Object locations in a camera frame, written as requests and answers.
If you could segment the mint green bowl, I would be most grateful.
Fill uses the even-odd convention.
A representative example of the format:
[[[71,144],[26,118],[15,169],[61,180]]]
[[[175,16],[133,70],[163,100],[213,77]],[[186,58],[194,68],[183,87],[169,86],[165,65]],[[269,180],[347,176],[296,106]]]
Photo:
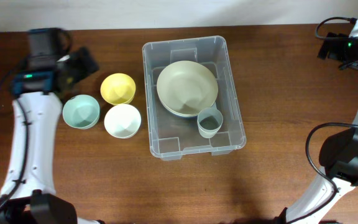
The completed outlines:
[[[89,129],[99,121],[100,105],[92,96],[76,95],[64,104],[62,116],[72,128]]]

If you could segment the yellow bowl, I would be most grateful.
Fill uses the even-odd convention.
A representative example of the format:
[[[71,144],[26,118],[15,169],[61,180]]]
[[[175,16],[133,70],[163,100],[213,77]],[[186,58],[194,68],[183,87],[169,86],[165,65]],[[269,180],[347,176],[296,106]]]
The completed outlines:
[[[136,92],[135,81],[125,73],[114,73],[106,77],[100,87],[102,98],[109,104],[129,104]]]

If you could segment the white bowl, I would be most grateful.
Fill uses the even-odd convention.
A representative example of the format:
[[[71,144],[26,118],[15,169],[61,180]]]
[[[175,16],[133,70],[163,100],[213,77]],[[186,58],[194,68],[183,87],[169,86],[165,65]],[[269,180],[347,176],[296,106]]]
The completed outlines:
[[[104,127],[113,137],[127,139],[133,137],[141,125],[141,115],[132,105],[113,106],[104,117]]]

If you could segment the beige plate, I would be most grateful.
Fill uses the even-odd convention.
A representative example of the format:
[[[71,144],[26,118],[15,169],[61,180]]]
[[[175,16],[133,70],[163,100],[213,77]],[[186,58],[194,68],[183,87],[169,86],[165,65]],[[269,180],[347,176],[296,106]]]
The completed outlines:
[[[211,107],[218,92],[213,73],[204,65],[188,60],[168,65],[157,78],[159,100],[183,114],[198,114]]]

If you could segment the cream plate front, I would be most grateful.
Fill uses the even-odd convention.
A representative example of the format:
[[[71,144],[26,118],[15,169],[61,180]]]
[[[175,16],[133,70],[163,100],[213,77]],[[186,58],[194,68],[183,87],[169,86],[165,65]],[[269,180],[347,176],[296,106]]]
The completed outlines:
[[[175,111],[171,110],[168,106],[166,106],[164,103],[161,102],[161,104],[166,110],[168,110],[175,116],[179,116],[181,118],[194,118],[194,117],[197,117],[197,115],[198,115],[198,114],[183,114],[183,113],[175,112]],[[211,108],[217,108],[216,101],[212,104]]]

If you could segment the grey cup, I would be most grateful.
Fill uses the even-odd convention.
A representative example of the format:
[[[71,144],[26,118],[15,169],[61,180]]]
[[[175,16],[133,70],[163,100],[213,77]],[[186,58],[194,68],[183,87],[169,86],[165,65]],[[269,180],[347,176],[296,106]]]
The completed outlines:
[[[223,125],[223,115],[216,108],[205,108],[198,114],[197,123],[201,130],[215,132]]]

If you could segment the cream cup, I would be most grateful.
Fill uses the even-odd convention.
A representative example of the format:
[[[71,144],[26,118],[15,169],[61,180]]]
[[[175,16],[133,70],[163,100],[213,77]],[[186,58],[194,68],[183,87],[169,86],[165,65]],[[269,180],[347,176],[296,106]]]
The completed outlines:
[[[203,138],[211,139],[218,133],[218,131],[217,130],[203,130],[203,129],[200,129],[199,133]]]

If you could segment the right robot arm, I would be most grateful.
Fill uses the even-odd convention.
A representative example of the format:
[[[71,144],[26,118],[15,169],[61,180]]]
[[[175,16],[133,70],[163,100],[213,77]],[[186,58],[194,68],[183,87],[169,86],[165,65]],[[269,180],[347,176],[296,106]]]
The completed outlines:
[[[330,32],[321,36],[314,32],[323,41],[318,58],[339,61],[340,70],[358,70],[358,17],[345,20],[354,26],[350,34]],[[323,142],[319,163],[315,164],[310,156],[311,138],[328,127],[340,127],[342,131]],[[321,223],[340,198],[358,187],[358,109],[351,124],[330,122],[314,127],[306,138],[305,153],[317,175],[301,198],[284,208],[274,223]]]

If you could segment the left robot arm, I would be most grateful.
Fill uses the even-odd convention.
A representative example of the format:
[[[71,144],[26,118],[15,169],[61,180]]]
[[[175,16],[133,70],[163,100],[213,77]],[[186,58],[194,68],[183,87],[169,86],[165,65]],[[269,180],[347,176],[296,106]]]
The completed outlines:
[[[31,29],[27,38],[30,52],[6,74],[12,78],[14,133],[0,223],[88,223],[56,196],[52,165],[60,96],[99,66],[86,47],[71,51],[64,29]]]

